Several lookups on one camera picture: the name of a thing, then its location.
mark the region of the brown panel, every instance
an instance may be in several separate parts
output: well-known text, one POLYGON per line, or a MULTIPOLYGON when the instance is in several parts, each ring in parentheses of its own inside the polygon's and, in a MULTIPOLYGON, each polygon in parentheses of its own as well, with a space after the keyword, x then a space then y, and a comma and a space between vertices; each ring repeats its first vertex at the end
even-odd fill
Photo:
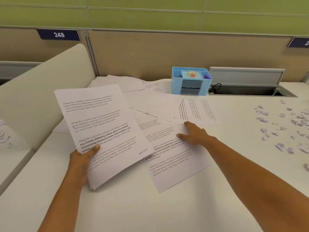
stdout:
POLYGON ((0 61, 45 62, 79 43, 91 58, 84 32, 79 36, 81 41, 42 40, 36 29, 0 28, 0 61))
POLYGON ((309 71, 309 50, 286 48, 290 37, 89 31, 100 76, 170 78, 179 67, 284 68, 283 81, 309 71))

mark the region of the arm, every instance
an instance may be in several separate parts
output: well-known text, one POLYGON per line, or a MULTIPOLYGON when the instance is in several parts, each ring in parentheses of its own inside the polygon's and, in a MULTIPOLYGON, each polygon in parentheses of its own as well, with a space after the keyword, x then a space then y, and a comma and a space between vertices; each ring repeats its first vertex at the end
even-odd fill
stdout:
POLYGON ((79 207, 79 196, 87 181, 90 159, 100 149, 96 145, 89 152, 70 154, 66 175, 54 197, 38 232, 73 232, 79 207))
POLYGON ((309 199, 270 171, 245 158, 204 129, 185 122, 188 135, 177 137, 205 147, 233 191, 264 232, 307 231, 309 199))

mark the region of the desk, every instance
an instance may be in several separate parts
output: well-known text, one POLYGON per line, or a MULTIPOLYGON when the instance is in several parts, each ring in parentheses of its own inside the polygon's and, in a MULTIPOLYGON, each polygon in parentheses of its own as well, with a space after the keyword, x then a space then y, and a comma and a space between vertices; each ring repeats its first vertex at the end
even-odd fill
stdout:
MULTIPOLYGON (((298 98, 215 96, 227 107, 229 126, 207 126, 245 157, 270 170, 309 196, 309 172, 303 163, 309 155, 280 152, 275 140, 261 140, 263 123, 254 108, 261 104, 269 113, 292 106, 309 106, 309 87, 283 83, 298 98)), ((285 140, 288 144, 294 140, 285 140)), ((36 231, 67 170, 72 137, 53 132, 8 189, 0 197, 2 231, 36 231)), ((82 231, 229 231, 261 232, 261 228, 232 191, 218 166, 210 167, 159 194, 143 161, 125 169, 95 191, 82 190, 77 232, 82 231)))
POLYGON ((6 190, 34 152, 4 121, 0 119, 0 195, 6 190))

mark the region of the green panel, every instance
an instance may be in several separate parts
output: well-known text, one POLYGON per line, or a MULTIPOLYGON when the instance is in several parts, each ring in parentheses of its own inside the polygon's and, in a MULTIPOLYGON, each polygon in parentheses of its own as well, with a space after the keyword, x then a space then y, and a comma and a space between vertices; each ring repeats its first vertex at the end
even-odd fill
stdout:
POLYGON ((203 10, 205 0, 87 0, 91 7, 159 10, 203 10))
POLYGON ((205 11, 309 15, 309 0, 206 0, 205 11))
POLYGON ((87 9, 0 6, 0 26, 91 28, 87 9))
POLYGON ((94 28, 198 31, 201 13, 89 9, 94 28))
POLYGON ((309 17, 204 13, 203 32, 305 35, 309 17))
POLYGON ((1 0, 2 4, 86 6, 85 0, 1 0))

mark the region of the blue desk organizer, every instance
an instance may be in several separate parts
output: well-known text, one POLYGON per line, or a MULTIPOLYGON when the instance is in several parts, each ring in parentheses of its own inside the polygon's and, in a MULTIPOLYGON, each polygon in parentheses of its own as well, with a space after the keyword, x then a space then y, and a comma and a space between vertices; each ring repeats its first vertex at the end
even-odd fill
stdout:
POLYGON ((212 77, 206 68, 173 67, 171 88, 172 94, 206 96, 212 77))

